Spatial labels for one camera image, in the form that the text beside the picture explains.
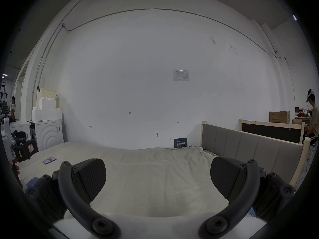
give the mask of bed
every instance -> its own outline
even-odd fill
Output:
[[[27,183],[60,168],[89,158],[106,166],[106,183],[91,203],[99,213],[143,217],[174,217],[218,213],[228,201],[213,185],[210,166],[217,156],[242,162],[255,159],[267,173],[275,172],[295,185],[309,150],[310,139],[298,144],[202,122],[201,147],[123,150],[66,142],[42,150],[19,164],[20,179]],[[47,165],[44,160],[56,157]]]
[[[255,159],[266,173],[274,172],[294,187],[309,154],[310,138],[299,144],[202,121],[201,145],[206,152],[221,157],[243,162]]]
[[[56,157],[47,165],[43,160]],[[99,213],[121,213],[145,217],[174,217],[218,213],[228,205],[210,178],[215,155],[201,147],[123,150],[65,142],[42,150],[19,164],[20,179],[27,183],[60,168],[89,158],[101,158],[106,183],[91,203]],[[64,218],[71,218],[66,213]]]

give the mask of warning label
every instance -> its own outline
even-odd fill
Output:
[[[30,152],[30,153],[31,153],[32,151],[34,151],[33,145],[30,144],[30,145],[28,146],[28,149],[29,149],[29,152]]]

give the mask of mattress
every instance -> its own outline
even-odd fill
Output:
[[[57,160],[45,165],[50,157]],[[98,213],[173,217],[218,213],[228,205],[210,178],[215,156],[198,146],[123,150],[65,142],[19,163],[19,178],[27,183],[51,176],[63,161],[75,165],[89,158],[100,158],[106,166],[106,183],[91,203]]]

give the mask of smartphone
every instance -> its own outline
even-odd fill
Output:
[[[49,159],[43,161],[43,163],[46,165],[46,164],[49,164],[49,163],[51,163],[51,162],[53,162],[53,161],[55,161],[55,160],[56,160],[55,157],[50,157]]]

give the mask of ceiling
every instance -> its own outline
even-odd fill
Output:
[[[70,0],[37,0],[20,26],[19,32],[8,54],[4,73],[14,80],[23,62],[36,45],[52,19]],[[217,0],[248,19],[260,25],[266,23],[274,29],[292,17],[289,7],[283,0]]]

